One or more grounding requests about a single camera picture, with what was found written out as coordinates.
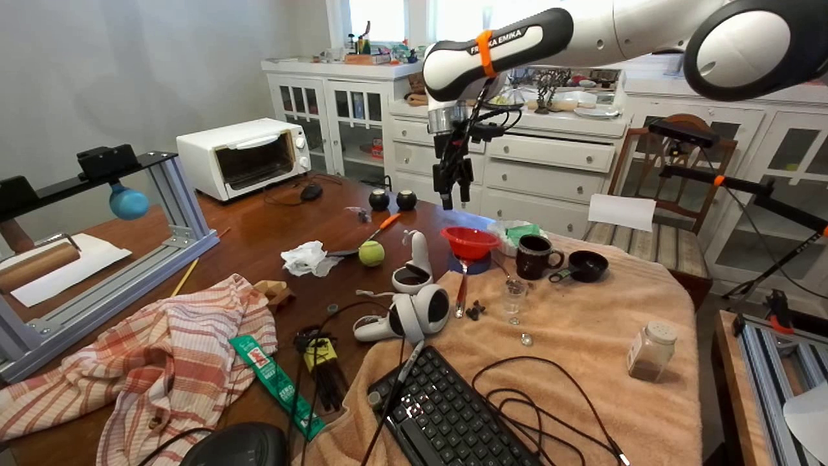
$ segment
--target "chair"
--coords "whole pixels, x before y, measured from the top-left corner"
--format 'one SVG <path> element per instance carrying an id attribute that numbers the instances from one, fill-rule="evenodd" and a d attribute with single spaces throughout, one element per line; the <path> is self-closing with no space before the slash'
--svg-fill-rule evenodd
<path id="1" fill-rule="evenodd" d="M 723 173 L 735 139 L 720 136 L 694 114 L 673 114 L 626 132 L 611 193 L 655 200 L 651 232 L 593 222 L 586 241 L 611 242 L 630 255 L 660 262 L 689 290 L 698 307 L 711 287 L 698 231 L 714 200 L 714 187 L 680 175 L 661 179 L 665 165 Z"/>

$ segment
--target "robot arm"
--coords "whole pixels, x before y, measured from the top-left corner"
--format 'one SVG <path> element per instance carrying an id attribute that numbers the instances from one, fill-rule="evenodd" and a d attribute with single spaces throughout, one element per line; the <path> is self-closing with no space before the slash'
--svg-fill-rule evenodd
<path id="1" fill-rule="evenodd" d="M 456 104 L 480 78 L 491 82 L 529 61 L 608 64 L 690 39 L 683 55 L 689 86 L 707 98 L 744 100 L 828 69 L 826 9 L 828 0 L 571 0 L 470 42 L 431 44 L 421 76 L 441 206 L 449 206 L 453 184 L 467 200 L 473 122 Z"/>

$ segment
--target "keyboard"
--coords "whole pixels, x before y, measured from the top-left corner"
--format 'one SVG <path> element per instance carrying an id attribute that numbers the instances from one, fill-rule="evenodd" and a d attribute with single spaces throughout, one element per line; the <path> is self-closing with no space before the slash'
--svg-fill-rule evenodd
<path id="1" fill-rule="evenodd" d="M 396 371 L 369 385 L 378 417 L 386 408 Z M 410 464 L 541 464 L 448 360 L 425 346 L 400 389 L 397 403 L 382 420 Z"/>

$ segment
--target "tennis ball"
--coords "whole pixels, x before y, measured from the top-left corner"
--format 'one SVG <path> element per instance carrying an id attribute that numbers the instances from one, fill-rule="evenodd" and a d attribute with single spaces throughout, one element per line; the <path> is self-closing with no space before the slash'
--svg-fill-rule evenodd
<path id="1" fill-rule="evenodd" d="M 386 248 L 378 241 L 360 242 L 360 262 L 365 266 L 381 266 L 386 262 Z"/>

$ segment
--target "microwave oven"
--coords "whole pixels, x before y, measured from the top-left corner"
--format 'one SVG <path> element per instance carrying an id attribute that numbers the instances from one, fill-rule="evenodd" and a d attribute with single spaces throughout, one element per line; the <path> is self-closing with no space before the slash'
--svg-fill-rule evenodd
<path id="1" fill-rule="evenodd" d="M 277 118 L 179 135 L 176 144 L 187 184 L 219 201 L 309 170 L 306 129 Z"/>

